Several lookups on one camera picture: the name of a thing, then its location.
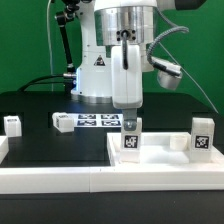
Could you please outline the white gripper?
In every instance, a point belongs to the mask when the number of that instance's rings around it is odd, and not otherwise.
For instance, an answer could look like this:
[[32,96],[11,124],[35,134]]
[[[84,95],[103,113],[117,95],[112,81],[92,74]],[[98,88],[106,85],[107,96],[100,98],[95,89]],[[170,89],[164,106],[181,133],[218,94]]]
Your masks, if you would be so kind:
[[128,46],[128,69],[123,68],[122,47],[114,46],[111,51],[112,101],[117,109],[124,109],[123,124],[126,131],[135,131],[137,110],[143,102],[142,68],[139,45]]

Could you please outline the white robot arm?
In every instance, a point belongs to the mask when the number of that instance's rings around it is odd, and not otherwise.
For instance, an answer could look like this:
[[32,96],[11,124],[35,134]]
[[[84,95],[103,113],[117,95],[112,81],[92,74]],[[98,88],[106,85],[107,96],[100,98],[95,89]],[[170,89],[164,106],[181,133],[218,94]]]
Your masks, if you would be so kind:
[[155,17],[164,10],[194,10],[206,0],[82,0],[80,20],[83,57],[72,97],[88,103],[112,103],[122,111],[126,131],[137,129],[143,103],[142,73],[159,71],[162,87],[174,90],[181,67],[155,58],[162,39],[188,28],[174,23],[161,34]]

